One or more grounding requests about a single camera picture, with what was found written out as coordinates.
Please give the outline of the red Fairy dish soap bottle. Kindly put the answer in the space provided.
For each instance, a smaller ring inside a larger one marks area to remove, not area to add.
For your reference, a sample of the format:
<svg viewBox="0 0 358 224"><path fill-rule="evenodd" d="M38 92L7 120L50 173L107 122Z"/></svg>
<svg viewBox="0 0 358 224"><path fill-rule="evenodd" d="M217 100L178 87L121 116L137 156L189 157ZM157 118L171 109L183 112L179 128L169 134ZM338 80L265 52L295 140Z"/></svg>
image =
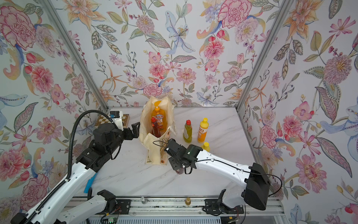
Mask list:
<svg viewBox="0 0 358 224"><path fill-rule="evenodd" d="M158 122L157 119L155 117L151 118L151 125L152 125L152 134L157 137L160 138L161 134L160 134L160 130L159 130L159 126L158 126Z"/></svg>

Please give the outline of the cream canvas shopping bag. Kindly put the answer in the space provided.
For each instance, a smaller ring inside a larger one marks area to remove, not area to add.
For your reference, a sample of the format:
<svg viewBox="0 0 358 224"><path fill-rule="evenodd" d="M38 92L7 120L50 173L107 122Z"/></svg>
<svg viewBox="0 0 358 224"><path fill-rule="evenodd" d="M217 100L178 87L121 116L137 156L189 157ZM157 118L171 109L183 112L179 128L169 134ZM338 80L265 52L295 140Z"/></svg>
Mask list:
<svg viewBox="0 0 358 224"><path fill-rule="evenodd" d="M177 134L174 106L169 97L150 97L140 117L139 140L147 149L146 164L167 165L165 152L171 135Z"/></svg>

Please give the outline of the large orange pump soap bottle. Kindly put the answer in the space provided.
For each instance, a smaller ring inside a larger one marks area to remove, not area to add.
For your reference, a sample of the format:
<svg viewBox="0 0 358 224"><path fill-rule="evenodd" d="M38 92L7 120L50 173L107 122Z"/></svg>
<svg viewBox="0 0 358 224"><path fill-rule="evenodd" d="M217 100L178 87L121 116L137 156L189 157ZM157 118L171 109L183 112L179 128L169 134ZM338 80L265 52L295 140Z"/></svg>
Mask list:
<svg viewBox="0 0 358 224"><path fill-rule="evenodd" d="M152 117L154 117L158 124L158 129L161 134L167 130L167 116L164 109L159 106L161 101L154 103L154 110L152 111Z"/></svg>

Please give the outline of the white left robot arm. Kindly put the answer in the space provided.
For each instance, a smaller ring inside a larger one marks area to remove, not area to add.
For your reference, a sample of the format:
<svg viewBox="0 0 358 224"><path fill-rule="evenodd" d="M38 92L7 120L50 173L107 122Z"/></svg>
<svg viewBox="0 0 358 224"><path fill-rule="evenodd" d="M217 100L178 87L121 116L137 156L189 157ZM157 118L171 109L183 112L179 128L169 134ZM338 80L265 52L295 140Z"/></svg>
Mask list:
<svg viewBox="0 0 358 224"><path fill-rule="evenodd" d="M119 129L113 123L101 124L94 130L94 138L76 159L55 188L27 213L17 213L12 224L76 224L98 213L110 214L118 209L116 196L107 190L75 208L62 212L77 191L86 184L109 160L114 152L120 152L125 140L139 137L140 123L131 128Z"/></svg>

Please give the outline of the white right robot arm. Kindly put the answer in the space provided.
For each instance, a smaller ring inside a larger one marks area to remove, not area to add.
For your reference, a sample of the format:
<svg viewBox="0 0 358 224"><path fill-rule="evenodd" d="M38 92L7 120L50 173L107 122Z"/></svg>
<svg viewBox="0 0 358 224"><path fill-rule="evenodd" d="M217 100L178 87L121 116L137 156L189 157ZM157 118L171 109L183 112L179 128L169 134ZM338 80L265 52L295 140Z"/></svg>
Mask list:
<svg viewBox="0 0 358 224"><path fill-rule="evenodd" d="M184 147L175 139L170 139L164 149L175 171L183 169L186 174L191 174L193 169L201 169L234 183L234 187L221 194L219 203L229 208L247 204L260 211L266 210L271 181L260 164L249 166L231 162L200 146Z"/></svg>

